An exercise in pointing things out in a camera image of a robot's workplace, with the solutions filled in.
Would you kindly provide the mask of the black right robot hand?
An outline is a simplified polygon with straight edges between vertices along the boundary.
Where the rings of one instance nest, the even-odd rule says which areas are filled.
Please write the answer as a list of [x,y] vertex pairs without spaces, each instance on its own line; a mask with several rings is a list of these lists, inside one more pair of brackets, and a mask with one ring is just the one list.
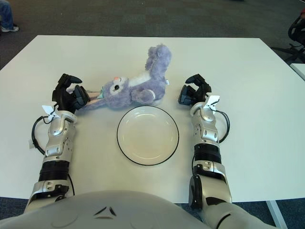
[[208,93],[211,93],[210,85],[200,74],[195,74],[185,81],[182,87],[178,103],[182,105],[194,105],[198,102],[205,102]]

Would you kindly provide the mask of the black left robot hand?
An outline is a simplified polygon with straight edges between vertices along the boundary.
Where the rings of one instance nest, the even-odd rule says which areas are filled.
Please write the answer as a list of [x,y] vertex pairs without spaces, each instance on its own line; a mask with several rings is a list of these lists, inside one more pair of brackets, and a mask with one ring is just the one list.
[[75,113],[91,101],[83,86],[82,80],[68,74],[63,74],[52,92],[52,101],[56,102],[59,111]]

